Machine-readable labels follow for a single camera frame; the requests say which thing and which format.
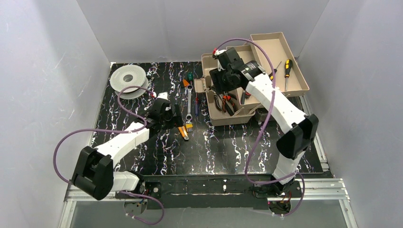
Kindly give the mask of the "yellow utility knife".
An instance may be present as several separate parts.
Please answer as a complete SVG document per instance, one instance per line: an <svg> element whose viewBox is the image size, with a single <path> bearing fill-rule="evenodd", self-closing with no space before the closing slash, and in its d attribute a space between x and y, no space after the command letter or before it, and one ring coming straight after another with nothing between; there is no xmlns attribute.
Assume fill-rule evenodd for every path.
<svg viewBox="0 0 403 228"><path fill-rule="evenodd" d="M180 132L182 138L183 138L185 141L188 141L188 140L189 140L189 136L188 136L188 133L187 133L187 131L186 131L185 126L178 127L178 130L179 130L179 132Z"/></svg>

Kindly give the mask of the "black handled cutters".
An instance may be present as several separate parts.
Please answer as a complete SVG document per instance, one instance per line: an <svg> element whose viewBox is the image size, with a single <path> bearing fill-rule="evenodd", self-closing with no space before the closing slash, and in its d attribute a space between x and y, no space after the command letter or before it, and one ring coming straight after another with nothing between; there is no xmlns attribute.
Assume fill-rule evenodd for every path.
<svg viewBox="0 0 403 228"><path fill-rule="evenodd" d="M215 103L216 108L220 112L225 113L226 112L225 105L223 105L222 102L223 102L222 96L220 94L214 93L214 103Z"/></svg>

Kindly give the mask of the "yellow black short screwdriver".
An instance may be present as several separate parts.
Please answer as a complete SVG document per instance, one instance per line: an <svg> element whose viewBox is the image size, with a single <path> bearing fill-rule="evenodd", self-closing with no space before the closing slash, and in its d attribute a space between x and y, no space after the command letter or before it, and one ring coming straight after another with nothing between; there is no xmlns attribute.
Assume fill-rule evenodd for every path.
<svg viewBox="0 0 403 228"><path fill-rule="evenodd" d="M274 71L272 71L272 72L269 74L269 78L270 78L271 81L272 81L273 78L274 78L273 73L276 73L276 72L278 71L278 67L281 65L281 63L282 63L282 61L280 61L279 64L274 68Z"/></svg>

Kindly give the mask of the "beige translucent plastic toolbox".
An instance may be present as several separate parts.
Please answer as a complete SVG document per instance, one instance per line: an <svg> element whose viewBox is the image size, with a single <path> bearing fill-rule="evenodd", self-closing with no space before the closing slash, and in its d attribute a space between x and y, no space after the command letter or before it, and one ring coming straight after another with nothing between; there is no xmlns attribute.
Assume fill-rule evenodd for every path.
<svg viewBox="0 0 403 228"><path fill-rule="evenodd" d="M289 97L309 86L281 32L252 34L250 45L203 54L203 76L194 90L205 93L213 126L245 124L264 107L283 131L302 124L307 115Z"/></svg>

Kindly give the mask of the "yellow black long screwdriver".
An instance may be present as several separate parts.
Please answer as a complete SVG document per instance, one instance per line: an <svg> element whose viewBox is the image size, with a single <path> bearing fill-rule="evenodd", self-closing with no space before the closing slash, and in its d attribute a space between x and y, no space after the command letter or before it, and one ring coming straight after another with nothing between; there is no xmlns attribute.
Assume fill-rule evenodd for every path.
<svg viewBox="0 0 403 228"><path fill-rule="evenodd" d="M293 67L293 61L291 59L287 59L285 61L285 91L288 90L288 79L290 77L292 67Z"/></svg>

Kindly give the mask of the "red and black utility knife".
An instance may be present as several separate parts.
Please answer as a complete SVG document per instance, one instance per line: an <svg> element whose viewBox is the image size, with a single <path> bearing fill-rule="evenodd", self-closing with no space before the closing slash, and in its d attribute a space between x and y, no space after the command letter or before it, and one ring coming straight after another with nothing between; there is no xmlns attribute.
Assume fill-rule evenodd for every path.
<svg viewBox="0 0 403 228"><path fill-rule="evenodd" d="M243 91L242 91L242 94L241 94L241 98L240 98L240 104L241 104L241 105L244 105L246 99L249 99L249 98L250 98L250 93L248 93L248 92L246 92L245 90L243 90Z"/></svg>

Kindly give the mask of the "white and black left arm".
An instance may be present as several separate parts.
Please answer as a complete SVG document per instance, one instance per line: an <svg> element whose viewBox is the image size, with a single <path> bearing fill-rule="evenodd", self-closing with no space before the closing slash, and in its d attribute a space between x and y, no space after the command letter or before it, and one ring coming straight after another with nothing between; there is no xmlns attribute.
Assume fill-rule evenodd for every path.
<svg viewBox="0 0 403 228"><path fill-rule="evenodd" d="M148 109L145 121L136 120L124 133L106 143L81 150L72 184L96 200L104 199L111 191L138 190L142 182L140 175L132 171L115 171L117 163L160 131L181 126L183 119L179 105L169 101L167 92L160 93Z"/></svg>

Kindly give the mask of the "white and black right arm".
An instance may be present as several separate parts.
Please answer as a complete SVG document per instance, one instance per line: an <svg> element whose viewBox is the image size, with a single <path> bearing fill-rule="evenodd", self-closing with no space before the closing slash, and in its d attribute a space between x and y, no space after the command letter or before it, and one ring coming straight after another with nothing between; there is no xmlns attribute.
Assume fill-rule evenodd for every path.
<svg viewBox="0 0 403 228"><path fill-rule="evenodd" d="M269 111L268 117L273 117L283 132L276 142L279 157L270 181L254 181L254 188L278 195L287 192L297 165L314 140L317 116L298 109L273 86L273 80L259 63L255 60L245 63L235 48L215 50L212 57L218 61L218 67L210 70L215 91L223 94L243 88Z"/></svg>

